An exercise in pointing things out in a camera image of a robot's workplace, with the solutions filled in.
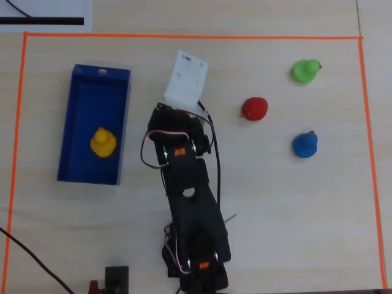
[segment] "blue rubber duck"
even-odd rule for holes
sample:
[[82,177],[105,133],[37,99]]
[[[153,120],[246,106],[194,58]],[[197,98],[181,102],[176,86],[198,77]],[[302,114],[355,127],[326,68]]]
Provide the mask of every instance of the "blue rubber duck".
[[294,153],[301,158],[309,158],[317,151],[317,135],[310,131],[297,136],[293,140]]

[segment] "orange servo label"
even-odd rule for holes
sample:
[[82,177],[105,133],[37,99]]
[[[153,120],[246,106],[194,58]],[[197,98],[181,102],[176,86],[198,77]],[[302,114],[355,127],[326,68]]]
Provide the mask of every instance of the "orange servo label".
[[185,148],[176,149],[176,151],[174,152],[174,156],[181,156],[185,154],[186,154]]
[[209,262],[202,262],[201,264],[199,264],[198,266],[201,270],[203,268],[208,268],[209,267]]

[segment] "yellow rubber duck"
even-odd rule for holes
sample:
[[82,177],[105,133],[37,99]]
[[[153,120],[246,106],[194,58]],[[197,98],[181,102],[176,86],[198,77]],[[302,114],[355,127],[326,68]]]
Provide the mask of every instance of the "yellow rubber duck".
[[115,150],[117,141],[115,136],[103,127],[99,127],[90,141],[91,149],[99,157],[108,157]]

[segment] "red rubber duck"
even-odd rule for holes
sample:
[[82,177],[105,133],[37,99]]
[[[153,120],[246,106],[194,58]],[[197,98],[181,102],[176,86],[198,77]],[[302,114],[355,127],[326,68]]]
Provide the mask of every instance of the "red rubber duck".
[[267,109],[267,100],[261,97],[252,97],[245,101],[242,111],[246,119],[259,121],[267,114]]

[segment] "green rubber duck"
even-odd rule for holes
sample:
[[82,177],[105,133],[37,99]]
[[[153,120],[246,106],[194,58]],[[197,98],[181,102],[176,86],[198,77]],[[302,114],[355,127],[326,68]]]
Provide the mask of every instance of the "green rubber duck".
[[309,83],[320,69],[321,64],[317,59],[302,59],[293,66],[292,77],[299,83]]

